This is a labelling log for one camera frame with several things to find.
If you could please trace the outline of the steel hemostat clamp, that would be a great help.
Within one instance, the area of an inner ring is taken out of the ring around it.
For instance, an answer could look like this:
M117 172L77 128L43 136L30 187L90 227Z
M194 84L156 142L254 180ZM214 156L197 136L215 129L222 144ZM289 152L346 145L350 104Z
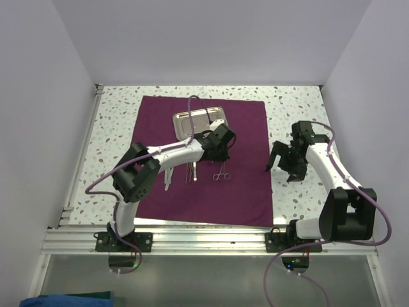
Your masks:
M226 162L222 162L220 165L220 169L218 173L215 173L212 177L214 181L218 181L220 179L229 180L231 178L231 174L226 171Z

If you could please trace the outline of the thin steel forceps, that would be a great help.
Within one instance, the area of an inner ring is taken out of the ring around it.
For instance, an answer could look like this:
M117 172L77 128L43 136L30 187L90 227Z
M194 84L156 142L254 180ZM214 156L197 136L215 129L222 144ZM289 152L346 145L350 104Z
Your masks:
M192 177L192 163L190 162L190 163L187 163L186 177L185 177L186 184L191 181L191 177Z

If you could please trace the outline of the purple surgical cloth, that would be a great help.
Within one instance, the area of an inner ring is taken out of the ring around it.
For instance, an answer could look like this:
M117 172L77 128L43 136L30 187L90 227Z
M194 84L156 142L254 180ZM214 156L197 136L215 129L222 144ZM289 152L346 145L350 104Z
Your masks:
M152 191L143 199L136 216L148 219L244 226L273 225L272 181L267 172L268 125L263 102L194 99L192 109L202 106L223 108L236 143L229 150L226 172L229 179L214 180L221 165L197 164L197 181L187 182L187 167L175 167L166 186L160 173Z

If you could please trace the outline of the steel tweezers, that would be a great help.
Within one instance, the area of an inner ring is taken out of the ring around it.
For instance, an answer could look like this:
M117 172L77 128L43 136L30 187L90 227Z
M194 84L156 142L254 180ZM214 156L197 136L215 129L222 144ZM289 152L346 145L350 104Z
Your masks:
M168 169L170 169L171 178L169 179L169 183L168 183L167 185L165 185L165 187L164 187L164 190L165 190L165 191L168 191L168 190L169 190L169 187L170 187L170 185L171 185L171 183L172 183L172 176L173 176L173 172L174 172L174 168L168 168Z

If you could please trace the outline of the steel scalpel handle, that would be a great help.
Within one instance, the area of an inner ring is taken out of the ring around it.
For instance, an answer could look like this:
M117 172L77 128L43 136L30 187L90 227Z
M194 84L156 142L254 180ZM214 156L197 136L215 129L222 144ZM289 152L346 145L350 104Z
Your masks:
M166 169L164 172L164 183L167 185L169 183L169 179L171 178L170 169Z

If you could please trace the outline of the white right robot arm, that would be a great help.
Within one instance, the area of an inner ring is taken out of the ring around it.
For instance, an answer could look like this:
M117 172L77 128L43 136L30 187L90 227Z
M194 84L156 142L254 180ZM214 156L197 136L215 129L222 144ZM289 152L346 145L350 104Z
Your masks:
M288 182L301 182L307 167L312 166L327 192L327 199L319 217L289 222L284 236L287 248L299 251L315 240L369 240L376 212L375 191L363 188L350 176L332 151L333 139L315 133L313 122L294 123L291 137L289 144L274 143L266 170L270 171L277 163L289 175Z

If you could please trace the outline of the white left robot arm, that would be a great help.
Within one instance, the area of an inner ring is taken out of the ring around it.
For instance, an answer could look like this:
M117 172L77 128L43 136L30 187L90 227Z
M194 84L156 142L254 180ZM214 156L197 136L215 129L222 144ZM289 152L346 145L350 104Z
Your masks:
M151 147L142 143L131 145L111 175L113 188L119 197L107 225L112 246L118 251L131 247L131 233L135 230L134 217L139 203L149 195L160 173L182 164L226 162L229 145L235 141L235 132L225 123L220 123L176 143Z

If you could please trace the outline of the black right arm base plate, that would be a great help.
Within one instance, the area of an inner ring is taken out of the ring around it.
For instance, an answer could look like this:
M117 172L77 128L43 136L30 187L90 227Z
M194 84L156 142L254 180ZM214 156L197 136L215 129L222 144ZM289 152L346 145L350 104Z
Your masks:
M278 253L281 251L284 251L286 249L295 247L295 246L300 246L302 244L312 244L316 243L314 240L310 239L289 239L285 233L280 233L280 232L266 232L264 234L265 236L265 249L267 253ZM322 247L319 246L307 246L304 248L298 248L294 249L290 252L295 253L295 252L306 252L309 250L310 253L321 253L322 252Z

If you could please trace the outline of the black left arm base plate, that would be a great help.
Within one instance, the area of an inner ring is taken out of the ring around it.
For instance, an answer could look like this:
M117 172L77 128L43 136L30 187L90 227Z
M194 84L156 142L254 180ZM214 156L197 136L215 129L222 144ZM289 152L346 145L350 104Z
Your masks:
M95 251L119 253L135 251L135 246L142 253L149 253L153 245L153 234L150 232L134 232L119 240L114 233L96 232Z

